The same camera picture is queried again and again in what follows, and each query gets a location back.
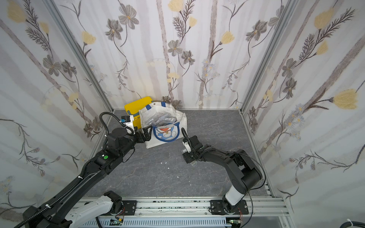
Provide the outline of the right arm mounting base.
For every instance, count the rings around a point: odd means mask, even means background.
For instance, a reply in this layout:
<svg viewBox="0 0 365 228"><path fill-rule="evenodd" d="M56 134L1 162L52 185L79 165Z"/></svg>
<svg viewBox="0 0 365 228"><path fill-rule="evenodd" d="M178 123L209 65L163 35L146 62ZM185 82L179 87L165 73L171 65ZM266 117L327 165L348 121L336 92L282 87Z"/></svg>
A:
<svg viewBox="0 0 365 228"><path fill-rule="evenodd" d="M208 211L212 215L248 215L249 209L245 200L239 201L236 205L231 205L226 200L211 200Z"/></svg>

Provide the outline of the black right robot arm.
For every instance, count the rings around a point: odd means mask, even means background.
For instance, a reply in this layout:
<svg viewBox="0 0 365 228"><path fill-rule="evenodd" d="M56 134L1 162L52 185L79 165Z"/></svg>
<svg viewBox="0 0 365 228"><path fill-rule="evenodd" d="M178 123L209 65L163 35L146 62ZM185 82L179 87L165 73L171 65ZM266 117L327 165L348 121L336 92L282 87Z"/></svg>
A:
<svg viewBox="0 0 365 228"><path fill-rule="evenodd" d="M213 215L248 214L243 198L254 189L256 184L265 180L262 166L244 150L222 151L206 144L197 136L189 137L182 128L183 158L187 164L212 162L223 167L231 181L231 187L221 200L211 200L209 212Z"/></svg>

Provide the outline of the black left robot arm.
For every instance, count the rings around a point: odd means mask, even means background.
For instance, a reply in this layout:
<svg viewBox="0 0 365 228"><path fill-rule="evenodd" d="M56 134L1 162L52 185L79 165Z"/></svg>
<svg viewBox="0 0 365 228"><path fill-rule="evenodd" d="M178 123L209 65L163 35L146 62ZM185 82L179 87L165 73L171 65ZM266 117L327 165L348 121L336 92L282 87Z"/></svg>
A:
<svg viewBox="0 0 365 228"><path fill-rule="evenodd" d="M134 150L137 143L151 140L152 126L137 130L120 122L121 127L110 132L103 120L104 115L115 116L109 112L99 115L106 131L102 150L87 161L80 174L57 195L37 208L29 207L23 213L23 221L17 225L18 228L77 228L99 215L123 209L121 197L114 192L108 192L77 210L73 209L93 186L125 162L125 155Z"/></svg>

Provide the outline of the clear long compass case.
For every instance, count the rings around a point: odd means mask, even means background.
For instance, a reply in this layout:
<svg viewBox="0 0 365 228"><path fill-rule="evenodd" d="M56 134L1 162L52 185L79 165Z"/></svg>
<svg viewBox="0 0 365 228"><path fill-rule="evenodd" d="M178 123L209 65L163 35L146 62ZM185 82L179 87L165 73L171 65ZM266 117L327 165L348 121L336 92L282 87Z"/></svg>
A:
<svg viewBox="0 0 365 228"><path fill-rule="evenodd" d="M144 116L144 124L147 126L160 127L173 124L177 121L176 116L168 112L156 112Z"/></svg>

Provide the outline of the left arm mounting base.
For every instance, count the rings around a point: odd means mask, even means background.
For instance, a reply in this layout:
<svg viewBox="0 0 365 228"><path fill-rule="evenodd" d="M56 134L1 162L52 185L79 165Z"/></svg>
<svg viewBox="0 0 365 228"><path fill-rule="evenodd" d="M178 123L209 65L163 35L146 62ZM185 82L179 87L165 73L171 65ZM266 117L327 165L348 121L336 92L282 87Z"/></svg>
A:
<svg viewBox="0 0 365 228"><path fill-rule="evenodd" d="M112 207L103 216L134 216L136 211L136 200L125 200L113 191L104 193L112 202Z"/></svg>

